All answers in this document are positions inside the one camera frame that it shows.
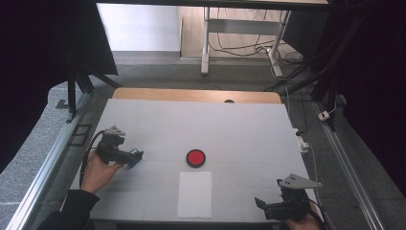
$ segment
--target white paper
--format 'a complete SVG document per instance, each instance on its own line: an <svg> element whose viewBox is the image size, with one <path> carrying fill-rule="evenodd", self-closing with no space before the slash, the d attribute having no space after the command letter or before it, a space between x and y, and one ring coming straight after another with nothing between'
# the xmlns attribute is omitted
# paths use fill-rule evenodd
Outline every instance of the white paper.
<svg viewBox="0 0 406 230"><path fill-rule="evenodd" d="M177 216L212 217L212 172L180 172Z"/></svg>

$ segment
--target person's left hand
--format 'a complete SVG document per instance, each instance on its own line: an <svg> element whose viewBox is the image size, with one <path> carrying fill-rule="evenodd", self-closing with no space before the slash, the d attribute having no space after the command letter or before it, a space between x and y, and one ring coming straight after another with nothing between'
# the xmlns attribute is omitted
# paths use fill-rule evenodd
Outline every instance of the person's left hand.
<svg viewBox="0 0 406 230"><path fill-rule="evenodd" d="M87 160L87 166L84 171L84 177L81 182L80 188L91 194L96 192L106 185L117 170L123 167L123 164L116 163L112 166L108 166L102 162L96 151L92 151L89 154Z"/></svg>

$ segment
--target red circular object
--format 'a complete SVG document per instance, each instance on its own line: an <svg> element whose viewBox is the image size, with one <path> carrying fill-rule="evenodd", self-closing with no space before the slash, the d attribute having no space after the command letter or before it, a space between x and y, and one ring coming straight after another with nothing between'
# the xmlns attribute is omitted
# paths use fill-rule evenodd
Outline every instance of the red circular object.
<svg viewBox="0 0 406 230"><path fill-rule="evenodd" d="M188 162L189 166L199 168L204 165L206 155L200 149L193 149L188 152L188 155L186 155L186 161Z"/></svg>

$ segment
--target desk leg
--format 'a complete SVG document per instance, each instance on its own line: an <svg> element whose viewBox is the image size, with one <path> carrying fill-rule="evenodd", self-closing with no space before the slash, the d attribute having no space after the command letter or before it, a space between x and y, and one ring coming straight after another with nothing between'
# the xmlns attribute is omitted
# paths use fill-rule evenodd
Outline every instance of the desk leg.
<svg viewBox="0 0 406 230"><path fill-rule="evenodd" d="M202 69L201 75L206 76L209 74L209 22L210 22L210 8L204 8L204 44L202 54Z"/></svg>
<svg viewBox="0 0 406 230"><path fill-rule="evenodd" d="M281 25L280 25L278 34L277 34L277 36L275 37L275 43L274 43L274 45L272 46L272 49L268 49L268 50L267 50L269 59L271 60L271 63L272 63L272 69L274 70L275 77L277 77L277 78L283 77L283 73L282 73L281 67L280 67L280 65L278 64L277 52L278 52L278 47L279 47L279 44L280 44L280 42L281 42L281 38L282 38L282 35L283 35L284 27L286 26L286 22L287 22L287 18L288 18L288 16L289 16L289 14L290 14L290 11L286 11L286 12L285 12L284 17L283 17L283 19L282 19L282 21L281 21Z"/></svg>

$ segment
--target black sleeve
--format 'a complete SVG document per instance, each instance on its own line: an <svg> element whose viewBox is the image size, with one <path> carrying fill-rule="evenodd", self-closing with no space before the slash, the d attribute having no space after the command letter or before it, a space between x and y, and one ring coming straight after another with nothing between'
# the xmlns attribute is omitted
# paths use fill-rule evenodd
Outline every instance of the black sleeve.
<svg viewBox="0 0 406 230"><path fill-rule="evenodd" d="M61 212L52 212L37 230L79 230L89 226L90 211L99 198L83 190L70 190Z"/></svg>

